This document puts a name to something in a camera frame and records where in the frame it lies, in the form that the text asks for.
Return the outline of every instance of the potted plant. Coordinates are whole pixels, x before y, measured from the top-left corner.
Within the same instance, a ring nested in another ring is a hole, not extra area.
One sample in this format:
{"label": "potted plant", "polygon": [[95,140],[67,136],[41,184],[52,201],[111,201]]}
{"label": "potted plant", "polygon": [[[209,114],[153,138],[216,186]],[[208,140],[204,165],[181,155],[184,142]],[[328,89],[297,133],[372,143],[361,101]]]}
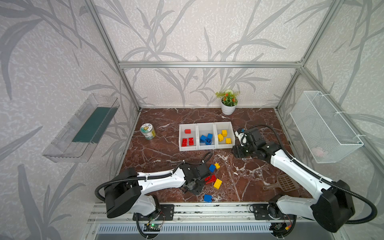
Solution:
{"label": "potted plant", "polygon": [[224,92],[216,93],[217,98],[220,98],[221,110],[225,115],[231,115],[237,106],[237,96],[240,92],[233,92],[232,89],[227,89]]}

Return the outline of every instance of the brown plastic scoop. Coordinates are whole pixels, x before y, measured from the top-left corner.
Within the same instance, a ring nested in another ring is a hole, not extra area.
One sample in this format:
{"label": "brown plastic scoop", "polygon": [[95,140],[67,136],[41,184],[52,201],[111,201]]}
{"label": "brown plastic scoop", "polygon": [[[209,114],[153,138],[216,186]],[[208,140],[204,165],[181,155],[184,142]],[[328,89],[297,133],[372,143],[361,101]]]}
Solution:
{"label": "brown plastic scoop", "polygon": [[281,188],[284,192],[290,192],[299,189],[299,184],[293,180],[288,174],[277,176],[277,182],[263,186],[263,190],[272,189],[275,187]]}

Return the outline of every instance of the white wire mesh basket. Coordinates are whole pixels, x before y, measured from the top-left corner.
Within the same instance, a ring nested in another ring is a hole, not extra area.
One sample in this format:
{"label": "white wire mesh basket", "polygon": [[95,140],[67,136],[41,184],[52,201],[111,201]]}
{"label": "white wire mesh basket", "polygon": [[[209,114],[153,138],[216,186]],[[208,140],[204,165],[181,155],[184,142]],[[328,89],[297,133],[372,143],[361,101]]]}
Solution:
{"label": "white wire mesh basket", "polygon": [[291,117],[317,163],[340,161],[363,146],[360,137],[320,91],[304,91]]}

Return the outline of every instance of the leaf pattern wallpaper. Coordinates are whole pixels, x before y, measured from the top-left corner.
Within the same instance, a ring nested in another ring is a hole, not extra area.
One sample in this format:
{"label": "leaf pattern wallpaper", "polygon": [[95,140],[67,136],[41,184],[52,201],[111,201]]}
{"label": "leaf pattern wallpaper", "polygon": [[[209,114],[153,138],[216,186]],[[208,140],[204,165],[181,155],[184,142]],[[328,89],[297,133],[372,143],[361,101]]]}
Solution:
{"label": "leaf pattern wallpaper", "polygon": [[[0,1],[0,239],[78,239],[137,111],[83,1]],[[88,163],[42,156],[90,93],[120,108]]]}
{"label": "leaf pattern wallpaper", "polygon": [[[344,1],[337,16],[306,64],[316,80],[341,105],[364,134],[384,153],[384,1]],[[342,179],[366,196],[378,217],[362,225],[345,225],[351,240],[379,240],[384,234],[384,177],[361,149],[337,163],[317,164],[290,117],[303,91],[314,90],[301,76],[279,109],[304,162],[333,180]],[[369,207],[354,199],[355,219],[369,214]]]}
{"label": "leaf pattern wallpaper", "polygon": [[[331,1],[95,0],[120,61],[300,61]],[[294,69],[125,69],[143,107],[274,107]]]}

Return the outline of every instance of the marble surface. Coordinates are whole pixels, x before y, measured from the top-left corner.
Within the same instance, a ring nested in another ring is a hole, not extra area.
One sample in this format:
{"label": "marble surface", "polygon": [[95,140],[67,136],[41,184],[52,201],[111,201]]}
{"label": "marble surface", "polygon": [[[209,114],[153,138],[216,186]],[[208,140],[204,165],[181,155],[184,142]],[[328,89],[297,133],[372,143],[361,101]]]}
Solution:
{"label": "marble surface", "polygon": [[[220,108],[180,108],[180,109],[143,109],[136,125],[128,152],[121,171],[134,167],[138,172],[155,172],[174,168],[178,162],[200,162],[208,152],[179,151],[179,124],[231,121],[234,130],[250,128],[256,124],[273,126],[279,133],[285,147],[291,148],[278,121],[273,108],[239,108],[231,116],[223,115]],[[146,122],[154,125],[156,137],[146,140],[140,132],[140,126]],[[268,128],[260,128],[263,137],[277,142],[273,132]],[[156,191],[160,202],[200,202],[204,194],[212,195],[214,202],[268,201],[282,193],[280,188],[264,191],[263,185],[276,182],[283,171],[259,159],[236,159],[231,149],[216,149],[208,164],[219,163],[221,168],[214,174],[223,181],[219,190],[207,184],[199,196],[181,189],[163,189]],[[311,197],[302,187],[287,193],[294,197]]]}

